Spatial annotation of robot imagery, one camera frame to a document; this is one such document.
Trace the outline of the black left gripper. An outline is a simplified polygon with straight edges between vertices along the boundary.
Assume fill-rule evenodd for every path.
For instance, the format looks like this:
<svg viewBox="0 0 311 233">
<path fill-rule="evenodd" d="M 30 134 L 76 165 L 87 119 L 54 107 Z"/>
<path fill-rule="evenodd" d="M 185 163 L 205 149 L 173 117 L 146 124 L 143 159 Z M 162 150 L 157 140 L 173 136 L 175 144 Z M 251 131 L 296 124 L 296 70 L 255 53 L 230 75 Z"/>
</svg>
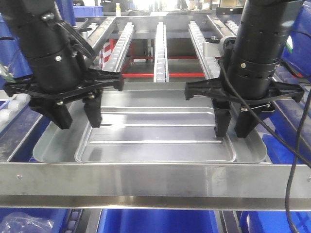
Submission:
<svg viewBox="0 0 311 233">
<path fill-rule="evenodd" d="M 40 102 L 51 105 L 50 120 L 60 129 L 69 129 L 72 124 L 72 117 L 65 104 L 82 100 L 85 114 L 93 128 L 98 128 L 101 125 L 101 100 L 102 89 L 113 87 L 119 91 L 123 90 L 123 77 L 120 72 L 109 72 L 97 69 L 87 69 L 83 73 L 83 80 L 68 91 L 58 91 L 55 94 L 49 94 L 44 91 L 34 75 L 28 75 L 21 78 L 16 78 L 14 83 L 6 82 L 4 91 L 8 96 L 14 94 L 28 94 L 31 96 L 33 103 L 31 107 L 39 105 Z"/>
</svg>

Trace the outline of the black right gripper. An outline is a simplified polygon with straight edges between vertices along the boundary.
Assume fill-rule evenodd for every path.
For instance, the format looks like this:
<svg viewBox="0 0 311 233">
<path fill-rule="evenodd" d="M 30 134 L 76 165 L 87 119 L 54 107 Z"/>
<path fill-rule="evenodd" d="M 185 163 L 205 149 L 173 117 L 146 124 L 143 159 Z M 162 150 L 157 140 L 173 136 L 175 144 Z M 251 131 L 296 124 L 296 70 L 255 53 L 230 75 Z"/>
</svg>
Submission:
<svg viewBox="0 0 311 233">
<path fill-rule="evenodd" d="M 283 99 L 293 99 L 295 102 L 300 102 L 305 94 L 305 90 L 298 84 L 289 84 L 273 81 L 264 97 L 258 100 L 247 100 L 245 103 L 254 106 L 263 106 L 270 102 Z M 225 137 L 228 126 L 231 121 L 230 103 L 240 103 L 242 101 L 225 91 L 220 79 L 209 79 L 198 82 L 187 82 L 184 91 L 185 99 L 190 100 L 194 96 L 204 96 L 212 98 L 214 117 L 215 117 L 215 134 L 217 137 Z M 235 133 L 239 138 L 247 137 L 250 132 L 259 124 L 259 121 L 242 106 L 238 114 L 235 124 Z"/>
</svg>

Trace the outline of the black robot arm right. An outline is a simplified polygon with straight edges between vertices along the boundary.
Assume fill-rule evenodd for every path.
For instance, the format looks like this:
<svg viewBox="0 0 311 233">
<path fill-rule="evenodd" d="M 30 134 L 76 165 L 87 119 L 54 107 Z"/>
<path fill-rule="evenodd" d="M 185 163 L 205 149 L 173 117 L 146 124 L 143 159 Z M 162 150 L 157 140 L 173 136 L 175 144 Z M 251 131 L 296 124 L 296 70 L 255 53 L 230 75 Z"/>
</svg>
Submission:
<svg viewBox="0 0 311 233">
<path fill-rule="evenodd" d="M 302 4 L 300 0 L 248 0 L 237 36 L 223 43 L 219 77 L 186 83 L 187 100 L 211 98 L 217 137 L 227 134 L 233 102 L 241 106 L 235 133 L 246 137 L 274 111 L 273 101 L 302 99 L 301 86 L 272 79 Z"/>
</svg>

